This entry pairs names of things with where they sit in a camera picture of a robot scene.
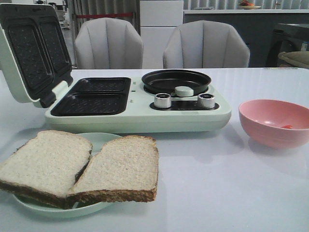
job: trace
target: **white bread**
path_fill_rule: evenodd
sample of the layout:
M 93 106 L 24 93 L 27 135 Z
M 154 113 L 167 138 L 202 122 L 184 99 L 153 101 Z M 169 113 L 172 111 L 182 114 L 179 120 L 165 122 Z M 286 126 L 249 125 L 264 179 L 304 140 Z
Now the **white bread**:
M 107 142 L 69 192 L 75 201 L 154 201 L 158 150 L 151 137 L 129 135 Z
M 60 208 L 70 208 L 67 193 L 89 162 L 92 144 L 82 136 L 46 130 L 0 164 L 0 189 Z

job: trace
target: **silver knob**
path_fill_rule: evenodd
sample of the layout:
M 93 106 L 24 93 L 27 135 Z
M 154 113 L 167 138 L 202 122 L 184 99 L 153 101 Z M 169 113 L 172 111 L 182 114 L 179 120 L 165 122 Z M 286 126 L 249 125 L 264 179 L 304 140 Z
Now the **silver knob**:
M 208 93 L 201 93 L 197 96 L 197 106 L 204 109 L 211 109 L 215 107 L 215 98 Z
M 154 97 L 154 106 L 160 109 L 167 109 L 172 106 L 172 101 L 168 93 L 158 93 Z

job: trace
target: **chair backrest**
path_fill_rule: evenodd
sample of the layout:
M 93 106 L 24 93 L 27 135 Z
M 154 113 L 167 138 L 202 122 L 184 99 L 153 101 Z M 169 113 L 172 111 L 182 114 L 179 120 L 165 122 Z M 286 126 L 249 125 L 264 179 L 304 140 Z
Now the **chair backrest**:
M 125 20 L 93 19 L 81 26 L 75 56 L 78 69 L 141 69 L 143 42 Z
M 163 53 L 163 67 L 245 68 L 249 59 L 249 48 L 233 26 L 200 20 L 174 29 Z

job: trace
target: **glossy tabletop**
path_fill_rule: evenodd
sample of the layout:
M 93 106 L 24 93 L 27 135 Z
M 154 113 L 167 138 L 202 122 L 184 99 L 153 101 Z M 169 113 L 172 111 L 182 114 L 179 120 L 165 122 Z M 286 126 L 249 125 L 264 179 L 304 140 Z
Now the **glossy tabletop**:
M 140 76 L 151 70 L 74 70 L 84 77 Z M 309 144 L 273 149 L 251 140 L 240 103 L 277 99 L 309 107 L 309 70 L 196 69 L 232 107 L 218 131 L 148 133 L 160 153 L 157 198 L 114 203 L 76 218 L 48 218 L 0 191 L 1 232 L 308 232 Z M 44 109 L 17 103 L 0 72 L 0 161 L 48 129 Z

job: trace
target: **sandwich maker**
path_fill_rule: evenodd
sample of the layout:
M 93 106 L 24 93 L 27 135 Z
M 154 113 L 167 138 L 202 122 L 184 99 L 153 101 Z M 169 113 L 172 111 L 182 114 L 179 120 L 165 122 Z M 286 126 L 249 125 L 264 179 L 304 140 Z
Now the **sandwich maker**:
M 108 133 L 212 131 L 231 108 L 210 84 L 188 70 L 137 77 L 73 80 L 71 60 L 54 8 L 0 4 L 0 63 L 18 102 L 47 108 L 55 130 Z

